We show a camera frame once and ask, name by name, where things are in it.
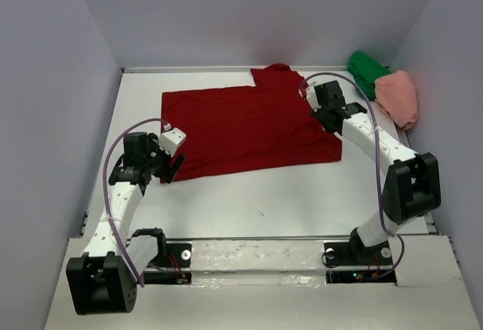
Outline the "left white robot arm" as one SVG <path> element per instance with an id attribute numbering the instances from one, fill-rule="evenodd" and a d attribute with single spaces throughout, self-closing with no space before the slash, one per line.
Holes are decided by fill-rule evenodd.
<path id="1" fill-rule="evenodd" d="M 78 315 L 130 313 L 138 287 L 145 284 L 144 270 L 169 255 L 162 229 L 129 229 L 151 180 L 174 180 L 185 160 L 178 152 L 185 140 L 179 128 L 160 135 L 131 132 L 118 139 L 123 153 L 113 168 L 103 169 L 103 213 L 82 254 L 66 265 Z"/>

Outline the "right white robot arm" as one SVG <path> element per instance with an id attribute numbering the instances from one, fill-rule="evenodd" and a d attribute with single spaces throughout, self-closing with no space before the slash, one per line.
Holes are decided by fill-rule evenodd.
<path id="1" fill-rule="evenodd" d="M 365 265 L 388 250 L 388 240 L 403 226 L 440 206 L 438 160 L 388 134 L 369 103 L 346 102 L 337 81 L 310 85 L 305 98 L 326 132 L 349 140 L 375 164 L 376 214 L 356 227 L 346 242 L 327 245 L 323 255 L 330 268 Z"/>

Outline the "red t shirt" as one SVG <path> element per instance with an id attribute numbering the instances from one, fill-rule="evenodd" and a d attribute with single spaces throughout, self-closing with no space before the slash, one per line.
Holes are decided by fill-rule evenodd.
<path id="1" fill-rule="evenodd" d="M 342 159 L 283 63 L 252 69 L 254 85 L 165 92 L 161 117 L 186 133 L 177 181 Z"/>

